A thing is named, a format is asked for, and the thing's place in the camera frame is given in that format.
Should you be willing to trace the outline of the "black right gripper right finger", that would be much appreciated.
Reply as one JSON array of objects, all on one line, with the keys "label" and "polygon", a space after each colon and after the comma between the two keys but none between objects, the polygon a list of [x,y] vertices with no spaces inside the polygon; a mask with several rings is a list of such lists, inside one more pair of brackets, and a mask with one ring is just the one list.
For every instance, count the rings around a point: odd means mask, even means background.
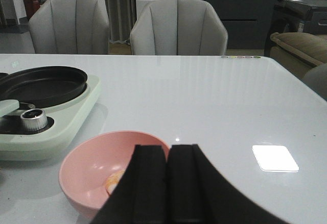
[{"label": "black right gripper right finger", "polygon": [[172,146],[167,170],[170,223],[284,223],[234,187],[196,144]]}]

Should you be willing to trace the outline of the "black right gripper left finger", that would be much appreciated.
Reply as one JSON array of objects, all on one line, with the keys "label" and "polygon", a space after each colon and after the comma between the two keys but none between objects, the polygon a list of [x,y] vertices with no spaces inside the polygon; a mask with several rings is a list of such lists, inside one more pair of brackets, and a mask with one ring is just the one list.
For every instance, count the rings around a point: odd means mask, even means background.
[{"label": "black right gripper left finger", "polygon": [[166,158],[160,145],[136,145],[128,167],[91,223],[165,223]]}]

